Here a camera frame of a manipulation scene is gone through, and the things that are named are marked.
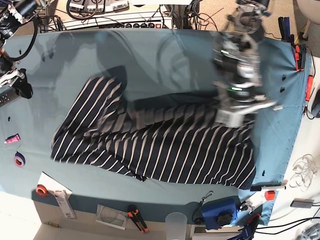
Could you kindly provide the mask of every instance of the marker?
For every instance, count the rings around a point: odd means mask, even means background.
[[[259,191],[280,191],[285,190],[286,186],[252,186],[250,188],[251,192],[259,192]]]

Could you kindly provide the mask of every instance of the blue tape roll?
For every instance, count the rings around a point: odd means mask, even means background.
[[[26,159],[20,152],[16,152],[13,161],[19,168],[22,168],[26,164]]]

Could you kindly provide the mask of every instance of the table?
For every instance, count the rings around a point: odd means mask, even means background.
[[[315,67],[320,68],[320,58],[315,57]],[[314,77],[314,86],[315,90],[313,95],[310,99],[309,108],[311,108],[314,97],[316,96],[317,89],[320,87],[320,74],[317,74]],[[301,121],[301,125],[298,131],[298,135],[296,137],[293,151],[288,163],[287,170],[284,175],[283,182],[287,182],[290,180],[290,178],[293,176],[293,164],[295,161],[302,157],[305,154],[311,154],[314,158],[314,160],[317,163],[317,166],[320,162],[320,119],[315,118],[313,120],[309,120],[307,116],[304,116]],[[313,206],[310,209],[305,208],[292,208],[290,207],[290,204],[294,199],[310,199],[314,200],[314,203],[320,202],[320,191],[319,191],[319,185],[320,185],[320,175],[318,174],[316,177],[312,179],[312,183],[309,187],[309,189],[306,192],[302,192],[299,188],[291,188],[288,187],[286,190],[279,191],[275,204],[273,206],[272,214],[270,217],[270,221],[268,226],[278,226],[283,225],[286,223],[290,223],[299,219],[303,218],[311,218],[313,217],[316,212],[319,210],[319,207]],[[291,240],[295,239],[296,236],[298,236],[302,230],[306,229],[308,226],[311,226],[311,221],[307,221],[306,223],[303,223],[291,230],[288,230],[284,233],[280,233],[276,235],[276,239],[286,239]],[[279,232],[287,227],[279,227],[277,229],[266,229],[265,232],[268,233],[275,233]],[[256,233],[254,235],[254,239],[257,240],[269,240],[270,235],[266,234],[259,234]]]

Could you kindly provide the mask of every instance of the blue fabric cover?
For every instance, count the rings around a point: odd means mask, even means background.
[[[153,179],[140,182],[94,166],[50,160],[53,134],[91,76],[120,78],[126,84],[128,108],[139,107],[141,99],[167,95],[170,102],[179,101],[179,97],[168,94],[201,96],[214,91],[212,81],[222,78],[211,62],[215,34],[170,29],[39,34],[30,54],[19,65],[27,70],[33,97],[18,99],[0,109],[0,139],[17,133],[21,137],[20,142],[0,144],[0,191],[57,206],[52,195],[41,198],[35,193],[43,171],[72,190],[69,200],[74,210],[95,213],[97,204],[101,204],[125,211],[129,204],[136,204],[146,221],[158,222],[164,222],[169,213],[181,212],[191,223],[197,202],[210,190],[214,193],[208,202],[230,196],[245,200],[252,192],[235,187]],[[31,36],[11,38],[5,49],[16,57],[19,50],[27,49],[30,40]],[[257,115],[252,136],[256,162],[253,183],[279,184],[299,130],[311,58],[307,57],[305,71],[297,72],[289,43],[266,38],[259,51],[262,91],[284,108],[263,109]],[[25,157],[23,168],[14,164],[16,151]],[[273,204],[269,201],[263,205],[261,223],[268,223]],[[238,215],[239,223],[245,216],[244,212]]]

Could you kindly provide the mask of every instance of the red tape roll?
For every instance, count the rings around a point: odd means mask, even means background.
[[[48,191],[45,186],[38,184],[38,186],[35,189],[36,194],[38,194],[40,197],[48,196]]]

